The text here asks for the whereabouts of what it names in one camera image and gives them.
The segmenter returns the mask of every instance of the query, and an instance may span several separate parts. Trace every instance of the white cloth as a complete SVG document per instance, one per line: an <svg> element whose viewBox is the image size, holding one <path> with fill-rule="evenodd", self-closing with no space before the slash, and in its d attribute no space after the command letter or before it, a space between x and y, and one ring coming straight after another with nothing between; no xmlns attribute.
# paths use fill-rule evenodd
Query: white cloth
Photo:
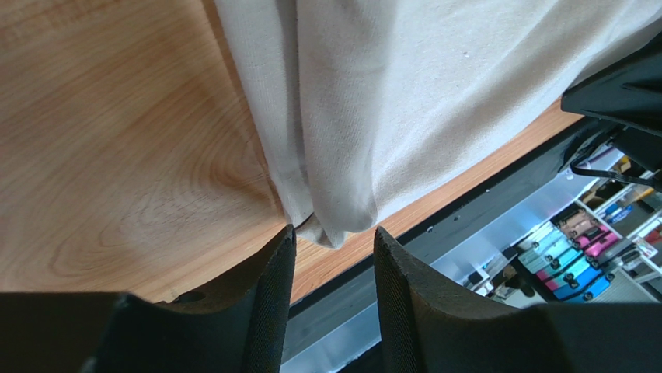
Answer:
<svg viewBox="0 0 662 373"><path fill-rule="evenodd" d="M216 4L287 218L336 248L662 29L660 0Z"/></svg>

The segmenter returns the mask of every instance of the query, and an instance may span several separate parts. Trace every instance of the folded fabric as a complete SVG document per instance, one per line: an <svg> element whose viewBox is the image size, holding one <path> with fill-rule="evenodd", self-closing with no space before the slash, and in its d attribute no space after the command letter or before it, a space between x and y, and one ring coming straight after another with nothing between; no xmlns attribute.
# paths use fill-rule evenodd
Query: folded fabric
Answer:
<svg viewBox="0 0 662 373"><path fill-rule="evenodd" d="M662 29L659 0L216 0L298 234L338 248Z"/></svg>

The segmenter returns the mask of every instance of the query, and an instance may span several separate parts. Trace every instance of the wooden table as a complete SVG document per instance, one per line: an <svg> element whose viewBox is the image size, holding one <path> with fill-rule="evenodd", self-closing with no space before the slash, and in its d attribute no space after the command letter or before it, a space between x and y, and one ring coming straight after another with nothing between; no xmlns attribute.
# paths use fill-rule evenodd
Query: wooden table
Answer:
<svg viewBox="0 0 662 373"><path fill-rule="evenodd" d="M212 0L13 0L0 30L0 290L171 300L285 224ZM403 233L577 118L556 103L382 224ZM371 240L300 241L293 301Z"/></svg>

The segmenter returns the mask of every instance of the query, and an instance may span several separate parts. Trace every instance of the towel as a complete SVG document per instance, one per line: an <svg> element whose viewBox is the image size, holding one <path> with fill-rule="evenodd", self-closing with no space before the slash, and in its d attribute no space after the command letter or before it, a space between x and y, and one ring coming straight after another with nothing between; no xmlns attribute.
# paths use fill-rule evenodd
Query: towel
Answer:
<svg viewBox="0 0 662 373"><path fill-rule="evenodd" d="M660 0L215 0L287 219L339 248L662 30Z"/></svg>

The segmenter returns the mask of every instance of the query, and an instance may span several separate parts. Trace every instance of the wood grain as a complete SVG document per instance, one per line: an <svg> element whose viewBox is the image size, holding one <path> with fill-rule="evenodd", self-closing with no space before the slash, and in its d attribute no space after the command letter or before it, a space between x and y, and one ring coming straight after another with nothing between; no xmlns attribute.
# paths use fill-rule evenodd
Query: wood grain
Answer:
<svg viewBox="0 0 662 373"><path fill-rule="evenodd" d="M170 300L284 224L212 0L0 3L0 290ZM577 119L551 107L382 224L403 233ZM299 242L296 300L371 252Z"/></svg>

